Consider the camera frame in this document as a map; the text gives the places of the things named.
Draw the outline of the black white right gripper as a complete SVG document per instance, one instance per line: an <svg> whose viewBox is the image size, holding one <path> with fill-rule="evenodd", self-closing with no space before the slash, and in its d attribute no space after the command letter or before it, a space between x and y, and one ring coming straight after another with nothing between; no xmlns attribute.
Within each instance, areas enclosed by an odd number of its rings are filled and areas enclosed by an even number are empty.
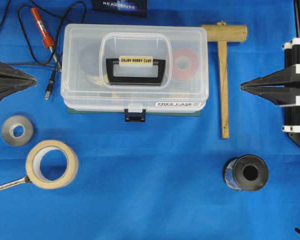
<svg viewBox="0 0 300 240"><path fill-rule="evenodd" d="M285 120L282 130L286 133L300 133L300 38L285 43L283 50L284 69L244 82L240 86L243 91L283 107Z"/></svg>

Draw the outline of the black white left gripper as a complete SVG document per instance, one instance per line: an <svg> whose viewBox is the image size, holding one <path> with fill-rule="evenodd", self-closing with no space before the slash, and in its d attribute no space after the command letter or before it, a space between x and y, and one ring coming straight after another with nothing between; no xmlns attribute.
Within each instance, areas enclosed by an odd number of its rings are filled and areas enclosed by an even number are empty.
<svg viewBox="0 0 300 240"><path fill-rule="evenodd" d="M37 80L35 79L35 77L0 62L0 80L2 79L25 80L27 83L15 85L0 84L0 101L9 95L37 85Z"/></svg>

